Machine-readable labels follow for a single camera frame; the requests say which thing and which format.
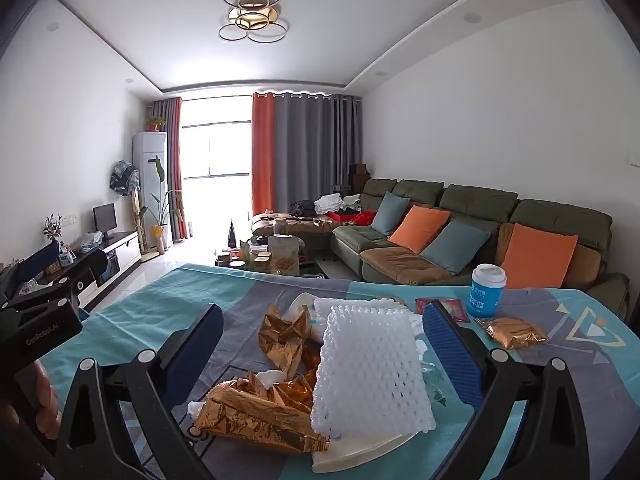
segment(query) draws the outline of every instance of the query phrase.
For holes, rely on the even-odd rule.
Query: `window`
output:
[[[184,126],[180,134],[182,178],[248,176],[251,122]]]
[[[194,235],[213,248],[251,235],[251,96],[182,103],[182,198]]]

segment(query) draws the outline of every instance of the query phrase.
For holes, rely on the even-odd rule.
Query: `hand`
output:
[[[58,394],[51,386],[49,375],[40,361],[34,362],[36,368],[36,394],[41,408],[36,414],[36,425],[51,440],[58,438],[62,413],[58,411]],[[20,417],[4,400],[0,399],[0,423],[9,428],[20,424]]]

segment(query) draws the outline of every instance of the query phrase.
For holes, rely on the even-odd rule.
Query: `green sofa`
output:
[[[587,294],[628,320],[629,280],[624,274],[607,272],[612,219],[607,214],[578,206],[543,200],[519,200],[514,192],[442,182],[417,180],[369,180],[361,195],[364,210],[378,210],[386,192],[410,199],[410,205],[436,207],[451,212],[451,218],[491,232],[476,257],[460,274],[452,275],[409,249],[396,246],[370,226],[340,226],[332,233],[332,251],[371,283],[405,285],[470,285],[471,272],[480,263],[500,263],[498,238],[501,226],[519,223],[563,235],[577,235],[578,243],[597,251],[597,278],[583,288]]]

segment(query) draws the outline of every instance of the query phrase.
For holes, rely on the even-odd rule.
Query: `white foam sheet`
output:
[[[379,300],[339,300],[336,298],[315,298],[314,300],[314,328],[321,334],[320,342],[324,341],[324,331],[326,330],[326,319],[331,313],[334,306],[362,306],[366,308],[404,308],[402,303],[389,298],[381,298]]]
[[[319,434],[395,437],[435,428],[409,311],[367,306],[380,301],[392,300],[330,307],[311,413]]]

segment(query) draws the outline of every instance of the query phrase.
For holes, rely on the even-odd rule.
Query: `blue pillow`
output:
[[[383,235],[389,236],[400,223],[408,204],[408,198],[402,198],[387,191],[371,227]]]
[[[490,236],[488,231],[452,220],[420,256],[452,274],[459,274]]]

